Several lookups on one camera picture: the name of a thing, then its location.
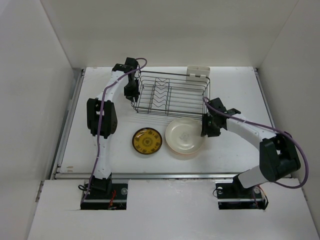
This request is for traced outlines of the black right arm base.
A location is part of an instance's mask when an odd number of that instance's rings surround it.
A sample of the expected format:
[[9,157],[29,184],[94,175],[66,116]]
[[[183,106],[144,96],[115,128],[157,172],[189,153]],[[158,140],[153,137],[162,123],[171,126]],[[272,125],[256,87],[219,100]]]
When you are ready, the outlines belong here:
[[231,180],[218,180],[212,195],[219,210],[266,210],[268,197],[259,186],[238,190]]

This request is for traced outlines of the cream plate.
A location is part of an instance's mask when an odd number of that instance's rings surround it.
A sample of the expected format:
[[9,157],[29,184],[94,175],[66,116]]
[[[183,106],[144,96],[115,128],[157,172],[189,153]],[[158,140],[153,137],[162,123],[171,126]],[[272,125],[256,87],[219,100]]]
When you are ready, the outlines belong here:
[[201,136],[202,124],[190,117],[173,120],[165,130],[167,145],[176,153],[191,155],[203,146],[206,138]]

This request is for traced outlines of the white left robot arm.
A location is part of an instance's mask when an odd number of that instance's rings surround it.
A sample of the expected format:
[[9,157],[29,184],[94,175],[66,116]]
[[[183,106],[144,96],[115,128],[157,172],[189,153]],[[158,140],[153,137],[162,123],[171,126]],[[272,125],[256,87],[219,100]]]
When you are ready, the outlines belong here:
[[111,70],[111,78],[101,94],[86,103],[87,127],[96,138],[97,154],[89,178],[86,193],[96,193],[107,198],[112,192],[112,168],[110,147],[112,136],[118,126],[115,101],[118,95],[132,103],[139,99],[139,80],[136,74],[146,65],[139,64],[139,58],[127,57],[125,63],[117,63]]

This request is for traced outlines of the black wire dish rack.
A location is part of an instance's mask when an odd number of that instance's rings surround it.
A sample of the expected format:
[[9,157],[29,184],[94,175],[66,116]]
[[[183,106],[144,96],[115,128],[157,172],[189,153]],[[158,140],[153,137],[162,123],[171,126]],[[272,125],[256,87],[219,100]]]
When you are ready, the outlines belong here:
[[208,76],[142,71],[137,80],[140,95],[131,104],[137,113],[201,120],[207,112],[203,98],[211,96]]

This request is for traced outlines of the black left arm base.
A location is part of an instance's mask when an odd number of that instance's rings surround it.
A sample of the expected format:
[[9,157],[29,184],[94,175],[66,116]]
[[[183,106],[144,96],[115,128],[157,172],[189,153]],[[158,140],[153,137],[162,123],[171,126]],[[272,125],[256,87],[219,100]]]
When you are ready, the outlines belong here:
[[83,192],[80,202],[81,210],[126,210],[128,181],[113,181],[93,177],[90,185],[78,185]]

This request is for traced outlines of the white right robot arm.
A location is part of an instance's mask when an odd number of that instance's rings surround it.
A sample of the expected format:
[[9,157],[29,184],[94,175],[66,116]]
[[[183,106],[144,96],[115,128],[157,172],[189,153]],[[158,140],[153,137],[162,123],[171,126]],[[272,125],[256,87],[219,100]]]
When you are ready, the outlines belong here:
[[258,165],[233,177],[235,196],[242,198],[254,187],[277,183],[301,168],[302,150],[287,132],[247,120],[239,110],[226,109],[220,98],[203,97],[203,103],[208,112],[202,116],[202,136],[218,137],[221,130],[229,131],[259,151]]

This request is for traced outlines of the brown yellow patterned plate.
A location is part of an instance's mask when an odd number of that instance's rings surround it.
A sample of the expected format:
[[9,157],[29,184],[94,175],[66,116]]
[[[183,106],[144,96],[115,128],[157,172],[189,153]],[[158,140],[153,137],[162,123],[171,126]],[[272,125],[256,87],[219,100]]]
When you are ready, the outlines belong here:
[[131,143],[138,153],[152,155],[162,147],[163,138],[156,129],[144,127],[134,133]]

